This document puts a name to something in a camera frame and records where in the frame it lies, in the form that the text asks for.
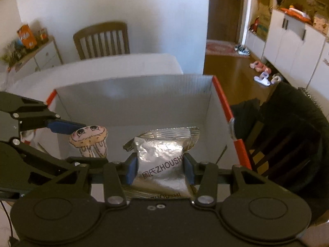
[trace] silver foil package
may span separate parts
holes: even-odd
[[[127,198],[192,198],[194,188],[184,175],[183,154],[197,142],[196,127],[153,130],[130,140],[124,149],[138,156],[138,174]]]

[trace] white table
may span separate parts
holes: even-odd
[[[46,101],[54,89],[62,86],[110,78],[182,73],[176,58],[169,54],[100,57],[33,73],[6,91]]]

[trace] red rug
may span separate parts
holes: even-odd
[[[207,40],[206,55],[248,57],[239,55],[234,50],[235,45],[234,42]]]

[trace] orange snack bag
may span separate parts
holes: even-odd
[[[23,25],[17,31],[19,38],[27,49],[33,49],[37,45],[37,40],[35,39],[29,25]]]

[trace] cartoon face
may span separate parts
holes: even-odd
[[[106,138],[108,132],[103,126],[87,126],[75,131],[70,135],[69,142],[76,148],[79,148],[80,153],[84,157],[95,157],[92,147],[96,150],[101,158],[106,158],[107,147]]]

